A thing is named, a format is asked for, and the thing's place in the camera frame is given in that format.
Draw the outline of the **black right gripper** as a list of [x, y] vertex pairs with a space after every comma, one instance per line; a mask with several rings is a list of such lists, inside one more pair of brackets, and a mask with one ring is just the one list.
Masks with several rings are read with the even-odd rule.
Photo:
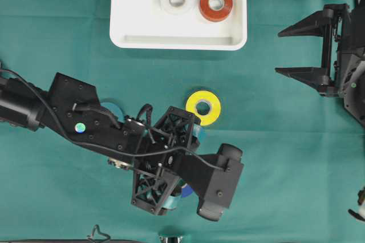
[[275, 68], [275, 71], [312, 87], [321, 96], [343, 98], [348, 89], [359, 85], [359, 67], [364, 62], [364, 5], [351, 11], [346, 4], [325, 5], [323, 10], [280, 31], [278, 37], [324, 37], [325, 26], [332, 30], [338, 43], [334, 80], [328, 81], [326, 68]]

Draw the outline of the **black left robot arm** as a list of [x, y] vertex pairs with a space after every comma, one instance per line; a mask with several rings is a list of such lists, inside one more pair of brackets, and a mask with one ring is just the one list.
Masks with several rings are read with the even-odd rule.
[[155, 215], [174, 209], [188, 165], [208, 166], [196, 153], [194, 114], [171, 107], [152, 124], [145, 104], [136, 117], [118, 117], [103, 106], [96, 87], [57, 73], [45, 91], [1, 69], [1, 121], [31, 131], [49, 128], [72, 144], [133, 171], [132, 204]]

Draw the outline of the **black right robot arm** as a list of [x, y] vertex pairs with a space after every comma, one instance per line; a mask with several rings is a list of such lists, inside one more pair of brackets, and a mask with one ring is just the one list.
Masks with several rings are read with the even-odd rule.
[[320, 67], [276, 68], [275, 71], [315, 89], [321, 96], [343, 99], [344, 108], [364, 124], [364, 4], [324, 5], [279, 37], [323, 39]]

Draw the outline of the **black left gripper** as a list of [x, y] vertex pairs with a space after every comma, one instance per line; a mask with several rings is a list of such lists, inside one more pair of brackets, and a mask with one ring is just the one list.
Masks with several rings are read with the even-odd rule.
[[196, 151], [204, 141], [201, 120], [193, 113], [169, 107], [148, 130], [134, 161], [131, 204], [155, 216], [165, 216], [182, 199], [181, 178], [175, 172], [184, 147]]

